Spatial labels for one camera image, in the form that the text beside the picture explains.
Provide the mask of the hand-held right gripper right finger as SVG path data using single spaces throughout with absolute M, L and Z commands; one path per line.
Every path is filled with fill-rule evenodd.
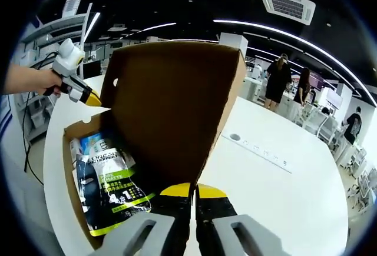
M 288 255 L 276 234 L 204 184 L 196 186 L 196 239 L 201 255 Z

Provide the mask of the person's left hand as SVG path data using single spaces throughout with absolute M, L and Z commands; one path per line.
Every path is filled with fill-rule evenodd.
M 32 70 L 33 76 L 31 78 L 30 91 L 44 94 L 48 88 L 52 88 L 55 95 L 60 96 L 60 86 L 62 79 L 52 69 Z

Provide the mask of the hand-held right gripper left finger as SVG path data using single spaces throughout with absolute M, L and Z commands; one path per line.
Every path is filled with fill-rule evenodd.
M 108 233 L 96 255 L 183 255 L 190 235 L 190 183 L 172 185 L 152 199 L 150 212 L 139 212 Z

